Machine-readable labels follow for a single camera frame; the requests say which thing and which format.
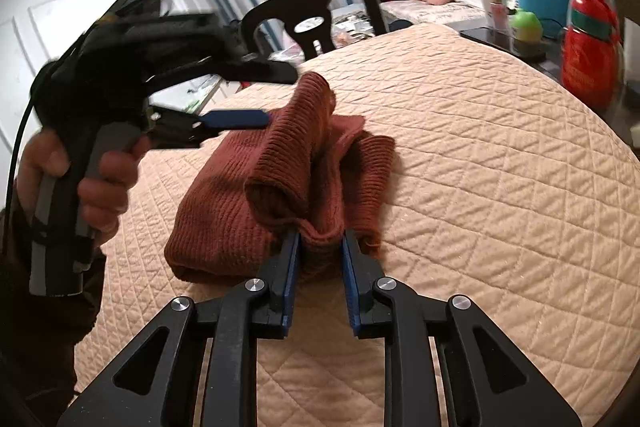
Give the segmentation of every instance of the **folded sweater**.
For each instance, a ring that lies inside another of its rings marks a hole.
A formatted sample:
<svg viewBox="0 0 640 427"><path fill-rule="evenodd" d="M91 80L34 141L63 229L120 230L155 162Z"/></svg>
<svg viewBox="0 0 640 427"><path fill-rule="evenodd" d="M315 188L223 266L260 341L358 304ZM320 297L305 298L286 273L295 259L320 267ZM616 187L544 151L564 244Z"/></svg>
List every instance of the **folded sweater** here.
<svg viewBox="0 0 640 427"><path fill-rule="evenodd" d="M178 208L164 250L177 277L253 276L292 228L307 275L339 265L345 228L376 253L394 140L334 108L325 79L305 73L267 129L228 133Z"/></svg>

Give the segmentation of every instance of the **red bottle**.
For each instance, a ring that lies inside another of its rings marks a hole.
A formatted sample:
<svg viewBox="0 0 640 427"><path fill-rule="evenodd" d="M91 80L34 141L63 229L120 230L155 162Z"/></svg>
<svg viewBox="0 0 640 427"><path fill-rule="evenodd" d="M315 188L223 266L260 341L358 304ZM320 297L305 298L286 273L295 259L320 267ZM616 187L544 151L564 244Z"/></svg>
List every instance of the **red bottle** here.
<svg viewBox="0 0 640 427"><path fill-rule="evenodd" d="M573 0L562 83L591 108L606 108L618 77L618 17L605 0Z"/></svg>

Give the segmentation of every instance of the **finger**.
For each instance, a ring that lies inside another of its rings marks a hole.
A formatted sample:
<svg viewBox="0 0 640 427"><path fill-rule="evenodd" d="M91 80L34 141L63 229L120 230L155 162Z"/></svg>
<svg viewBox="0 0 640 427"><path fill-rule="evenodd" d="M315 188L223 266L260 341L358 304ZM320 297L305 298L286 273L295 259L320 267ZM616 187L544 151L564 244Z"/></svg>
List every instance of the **finger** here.
<svg viewBox="0 0 640 427"><path fill-rule="evenodd" d="M18 199L29 215L35 211L43 172L60 177L69 168L69 159L55 131L43 129L25 146L16 180Z"/></svg>
<svg viewBox="0 0 640 427"><path fill-rule="evenodd" d="M129 205L125 187L103 180L85 178L78 184L78 196L84 204L119 214L127 212Z"/></svg>
<svg viewBox="0 0 640 427"><path fill-rule="evenodd" d="M146 134L143 134L142 137L138 140L138 142L133 146L131 150L131 154L136 161L140 162L146 153L151 149L151 140Z"/></svg>
<svg viewBox="0 0 640 427"><path fill-rule="evenodd" d="M98 170L105 180L127 188L138 182L138 162L126 152L106 152L100 159Z"/></svg>
<svg viewBox="0 0 640 427"><path fill-rule="evenodd" d="M82 206L82 218L99 232L113 232L118 229L118 214L112 210L85 204Z"/></svg>

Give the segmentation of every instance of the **chair backrest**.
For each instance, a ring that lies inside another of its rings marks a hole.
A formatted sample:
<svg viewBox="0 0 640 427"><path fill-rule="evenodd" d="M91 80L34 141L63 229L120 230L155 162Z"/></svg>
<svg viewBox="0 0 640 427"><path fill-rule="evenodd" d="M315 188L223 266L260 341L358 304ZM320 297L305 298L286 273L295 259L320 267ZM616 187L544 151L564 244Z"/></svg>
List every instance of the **chair backrest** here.
<svg viewBox="0 0 640 427"><path fill-rule="evenodd" d="M363 1L374 33L376 35L386 33L378 0ZM284 23L286 32L302 48L306 60L318 56L314 45L315 41L320 42L323 53L334 50L334 42L331 39L330 2L331 0L268 0L258 4L247 12L240 24L240 31L246 47L251 53L260 54L260 48L254 37L257 27L268 19L279 19ZM315 28L296 33L295 27L299 23L313 17L322 17L324 20Z"/></svg>

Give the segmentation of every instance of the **wall molding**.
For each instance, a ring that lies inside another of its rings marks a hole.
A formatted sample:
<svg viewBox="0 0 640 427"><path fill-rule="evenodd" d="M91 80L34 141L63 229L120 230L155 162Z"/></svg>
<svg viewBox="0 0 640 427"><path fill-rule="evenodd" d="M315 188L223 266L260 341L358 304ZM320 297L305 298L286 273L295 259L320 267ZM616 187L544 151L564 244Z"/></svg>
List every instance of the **wall molding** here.
<svg viewBox="0 0 640 427"><path fill-rule="evenodd" d="M2 26L11 26L11 30L14 33L14 37L18 42L18 46L20 47L20 51L22 52L22 56L24 57L24 60L27 62L27 66L29 67L29 70L31 71L31 74L35 77L35 69L33 68L33 64L31 63L31 60L29 58L29 55L27 54L27 50L24 47L24 43L22 42L22 39L20 38L20 32L18 31L18 26L15 22L15 17L11 17L8 20L5 20L4 22L0 23L0 28ZM2 125L2 122L0 122L0 141L2 142L2 144L6 147L6 149L8 150L9 154L12 154L14 152L14 144L11 140L9 140L8 134L6 129L4 128L4 126Z"/></svg>
<svg viewBox="0 0 640 427"><path fill-rule="evenodd" d="M48 62L49 60L51 60L51 55L49 55L49 50L44 45L44 40L42 39L42 35L40 34L40 30L38 29L38 25L36 24L36 19L33 16L33 11L31 11L30 6L27 8L27 16L29 17L29 21L31 23L31 29L33 29L33 32L36 35L36 39L38 39L38 44L42 48L42 51L44 52L45 57L47 57L47 62Z"/></svg>

